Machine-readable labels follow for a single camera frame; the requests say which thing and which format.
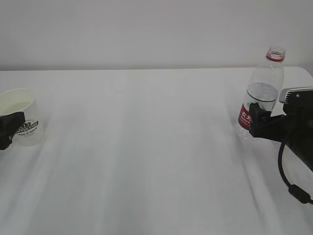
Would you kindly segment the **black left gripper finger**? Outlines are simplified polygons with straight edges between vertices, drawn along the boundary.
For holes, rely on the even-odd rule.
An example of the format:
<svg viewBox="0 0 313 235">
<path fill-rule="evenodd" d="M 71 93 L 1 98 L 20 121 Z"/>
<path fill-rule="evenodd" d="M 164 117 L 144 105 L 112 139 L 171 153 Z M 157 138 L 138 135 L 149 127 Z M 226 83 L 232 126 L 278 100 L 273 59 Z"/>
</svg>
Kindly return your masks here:
<svg viewBox="0 0 313 235">
<path fill-rule="evenodd" d="M 10 146 L 12 138 L 24 122 L 24 112 L 15 112 L 0 117 L 0 150 L 5 150 Z"/>
</svg>

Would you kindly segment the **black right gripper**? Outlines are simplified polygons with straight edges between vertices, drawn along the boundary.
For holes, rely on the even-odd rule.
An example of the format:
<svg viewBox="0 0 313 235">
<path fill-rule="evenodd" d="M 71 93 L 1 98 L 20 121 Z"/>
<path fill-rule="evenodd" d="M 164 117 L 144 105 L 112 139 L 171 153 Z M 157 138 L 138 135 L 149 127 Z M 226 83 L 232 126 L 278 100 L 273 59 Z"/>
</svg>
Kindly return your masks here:
<svg viewBox="0 0 313 235">
<path fill-rule="evenodd" d="M 313 98 L 283 104 L 284 115 L 271 116 L 271 111 L 258 103 L 249 106 L 252 118 L 249 133 L 255 138 L 286 140 L 291 149 L 313 148 Z"/>
</svg>

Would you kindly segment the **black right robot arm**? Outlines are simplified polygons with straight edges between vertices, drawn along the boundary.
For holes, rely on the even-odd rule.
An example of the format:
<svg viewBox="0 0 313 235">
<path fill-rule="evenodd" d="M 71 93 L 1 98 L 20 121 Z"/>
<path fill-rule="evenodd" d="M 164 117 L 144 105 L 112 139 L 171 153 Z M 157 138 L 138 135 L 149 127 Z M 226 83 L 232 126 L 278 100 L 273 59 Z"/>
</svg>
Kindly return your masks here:
<svg viewBox="0 0 313 235">
<path fill-rule="evenodd" d="M 313 168 L 313 92 L 287 93 L 283 115 L 272 116 L 270 111 L 252 103 L 249 132 L 255 138 L 286 141 L 286 146 L 309 168 Z"/>
</svg>

